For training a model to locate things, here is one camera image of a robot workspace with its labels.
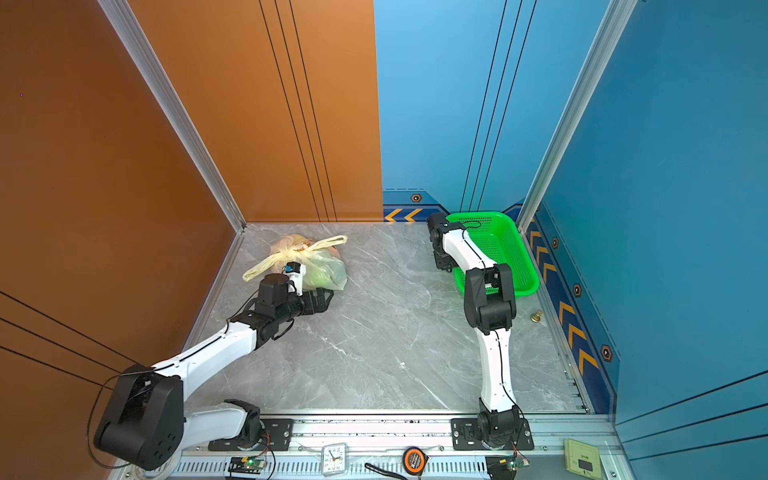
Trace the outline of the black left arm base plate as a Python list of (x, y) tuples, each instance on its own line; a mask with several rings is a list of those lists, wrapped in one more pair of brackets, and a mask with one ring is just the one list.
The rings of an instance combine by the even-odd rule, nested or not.
[(255, 440), (231, 438), (214, 440), (207, 448), (213, 452), (286, 452), (290, 448), (294, 420), (292, 418), (267, 418), (260, 420), (260, 430)]

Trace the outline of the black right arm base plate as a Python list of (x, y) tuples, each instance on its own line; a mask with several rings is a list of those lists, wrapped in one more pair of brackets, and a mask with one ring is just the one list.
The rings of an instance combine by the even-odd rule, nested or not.
[(456, 451), (504, 450), (532, 451), (532, 430), (525, 419), (514, 420), (507, 428), (481, 426), (477, 417), (450, 420), (452, 448)]

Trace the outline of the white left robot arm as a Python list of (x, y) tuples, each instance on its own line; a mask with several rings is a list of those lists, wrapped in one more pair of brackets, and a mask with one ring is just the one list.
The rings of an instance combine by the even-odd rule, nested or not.
[(170, 359), (116, 375), (98, 425), (86, 428), (90, 450), (155, 470), (202, 443), (224, 441), (241, 450), (262, 444), (259, 407), (236, 399), (197, 410), (186, 403), (230, 364), (281, 338), (296, 318), (326, 312), (333, 296), (330, 289), (305, 289), (297, 273), (266, 275), (255, 297), (217, 333)]

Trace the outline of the yellow printed plastic bag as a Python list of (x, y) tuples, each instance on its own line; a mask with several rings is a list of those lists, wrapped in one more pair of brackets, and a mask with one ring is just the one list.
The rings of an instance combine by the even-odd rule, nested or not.
[(347, 283), (345, 262), (338, 246), (346, 244), (346, 235), (311, 240), (298, 234), (287, 235), (270, 247), (270, 255), (247, 270), (242, 279), (249, 282), (265, 273), (286, 273), (289, 262), (305, 267), (303, 287), (342, 291)]

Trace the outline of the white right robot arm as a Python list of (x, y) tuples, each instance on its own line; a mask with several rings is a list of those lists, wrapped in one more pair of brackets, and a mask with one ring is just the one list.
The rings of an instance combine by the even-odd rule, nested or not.
[(464, 274), (464, 314), (476, 333), (482, 367), (479, 437), (488, 448), (501, 450), (514, 445), (523, 426), (510, 384), (509, 341), (517, 314), (513, 272), (485, 254), (470, 236), (472, 230), (489, 235), (489, 227), (499, 219), (509, 220), (496, 212), (460, 214), (453, 221), (435, 213), (427, 227), (436, 267)]

